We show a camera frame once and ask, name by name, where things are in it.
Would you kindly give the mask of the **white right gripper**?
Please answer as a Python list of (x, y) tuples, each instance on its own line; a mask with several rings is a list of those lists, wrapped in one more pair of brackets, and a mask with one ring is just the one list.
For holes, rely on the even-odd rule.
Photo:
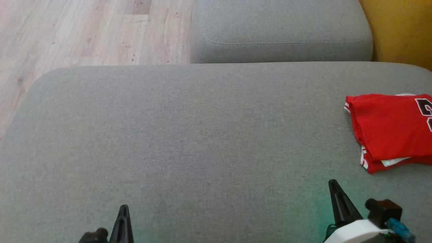
[(392, 232), (381, 229), (364, 219), (336, 180), (329, 180), (330, 198), (335, 226), (339, 227), (324, 243), (364, 243), (380, 234)]

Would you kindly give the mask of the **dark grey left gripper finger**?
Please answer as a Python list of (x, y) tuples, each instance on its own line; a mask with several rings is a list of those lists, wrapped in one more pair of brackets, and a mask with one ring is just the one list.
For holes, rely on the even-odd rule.
[(134, 243), (134, 235), (132, 231), (131, 215), (128, 205), (124, 204), (122, 208), (122, 243)]
[(125, 206), (121, 205), (111, 232), (109, 243), (123, 243), (125, 241), (124, 240), (125, 223), (123, 219), (124, 210), (125, 210)]

